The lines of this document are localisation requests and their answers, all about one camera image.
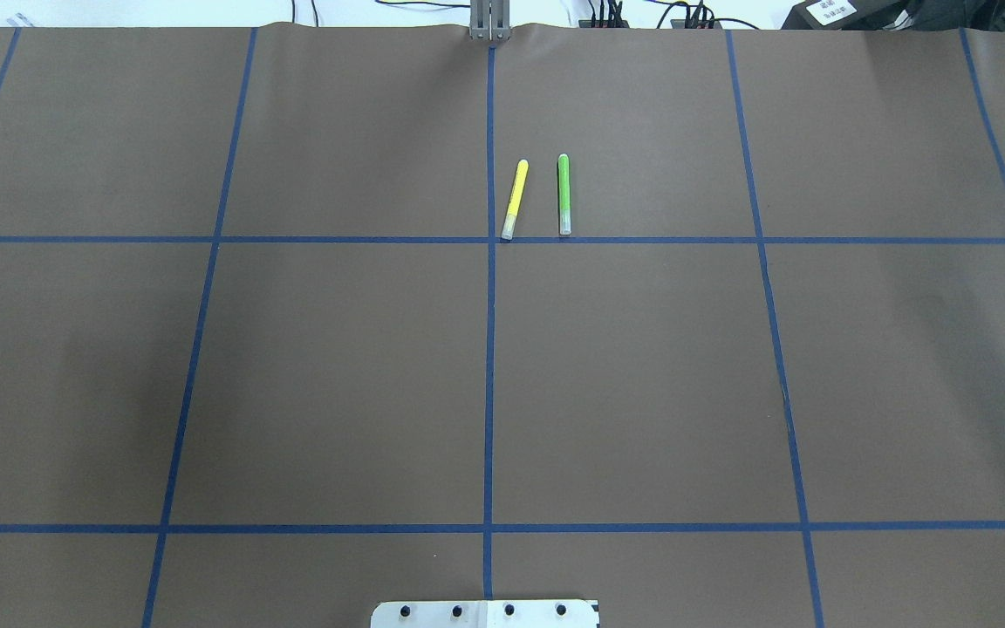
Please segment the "yellow highlighter pen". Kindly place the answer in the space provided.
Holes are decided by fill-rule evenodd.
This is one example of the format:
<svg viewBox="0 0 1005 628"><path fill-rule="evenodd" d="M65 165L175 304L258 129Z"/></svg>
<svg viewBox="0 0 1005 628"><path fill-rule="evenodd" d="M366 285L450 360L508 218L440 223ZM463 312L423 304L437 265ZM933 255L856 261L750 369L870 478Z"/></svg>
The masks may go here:
<svg viewBox="0 0 1005 628"><path fill-rule="evenodd" d="M525 192L528 180L528 171L530 171L530 163L527 159L520 159L516 163L513 183L511 183L506 204L505 217L502 217L500 239L506 240L506 242L510 242L514 238L520 204L522 204L523 192Z"/></svg>

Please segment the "green highlighter pen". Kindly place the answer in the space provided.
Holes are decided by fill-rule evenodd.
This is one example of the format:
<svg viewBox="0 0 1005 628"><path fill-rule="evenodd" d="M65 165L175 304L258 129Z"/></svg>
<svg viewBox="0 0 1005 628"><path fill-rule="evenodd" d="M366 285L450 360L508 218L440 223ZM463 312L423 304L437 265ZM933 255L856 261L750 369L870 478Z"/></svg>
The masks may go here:
<svg viewBox="0 0 1005 628"><path fill-rule="evenodd" d="M560 154L556 160L558 234L570 237L573 232L571 219L571 158Z"/></svg>

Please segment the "orange black electronics box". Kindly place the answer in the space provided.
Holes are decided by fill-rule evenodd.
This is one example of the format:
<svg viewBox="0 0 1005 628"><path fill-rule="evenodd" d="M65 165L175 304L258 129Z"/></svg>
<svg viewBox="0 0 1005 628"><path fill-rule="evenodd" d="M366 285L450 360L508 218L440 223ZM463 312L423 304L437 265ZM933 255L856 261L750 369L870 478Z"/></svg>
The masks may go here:
<svg viewBox="0 0 1005 628"><path fill-rule="evenodd" d="M576 20L581 29L627 29L625 1L585 1L589 15Z"/></svg>

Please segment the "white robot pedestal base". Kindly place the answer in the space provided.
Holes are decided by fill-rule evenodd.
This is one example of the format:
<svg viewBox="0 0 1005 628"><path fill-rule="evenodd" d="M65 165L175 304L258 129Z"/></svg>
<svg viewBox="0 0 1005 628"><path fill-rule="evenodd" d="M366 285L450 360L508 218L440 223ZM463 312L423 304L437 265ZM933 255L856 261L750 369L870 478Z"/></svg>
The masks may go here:
<svg viewBox="0 0 1005 628"><path fill-rule="evenodd" d="M388 601L376 605L371 627L599 627L597 601L510 599Z"/></svg>

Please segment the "black label printer box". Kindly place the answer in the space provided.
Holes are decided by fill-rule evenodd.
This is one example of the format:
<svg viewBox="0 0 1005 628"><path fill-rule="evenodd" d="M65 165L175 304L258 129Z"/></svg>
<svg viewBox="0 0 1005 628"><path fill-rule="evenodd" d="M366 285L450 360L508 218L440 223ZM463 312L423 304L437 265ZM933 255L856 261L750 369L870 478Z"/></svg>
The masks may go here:
<svg viewBox="0 0 1005 628"><path fill-rule="evenodd" d="M882 31L910 17L913 1L803 1L790 8L782 31Z"/></svg>

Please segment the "aluminium frame post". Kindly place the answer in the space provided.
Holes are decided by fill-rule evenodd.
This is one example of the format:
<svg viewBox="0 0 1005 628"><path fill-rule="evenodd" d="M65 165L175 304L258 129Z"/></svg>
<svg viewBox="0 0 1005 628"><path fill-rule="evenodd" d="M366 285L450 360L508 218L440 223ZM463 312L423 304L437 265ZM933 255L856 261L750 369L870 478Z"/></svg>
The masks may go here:
<svg viewBox="0 0 1005 628"><path fill-rule="evenodd" d="M510 0L469 1L469 38L491 44L510 39Z"/></svg>

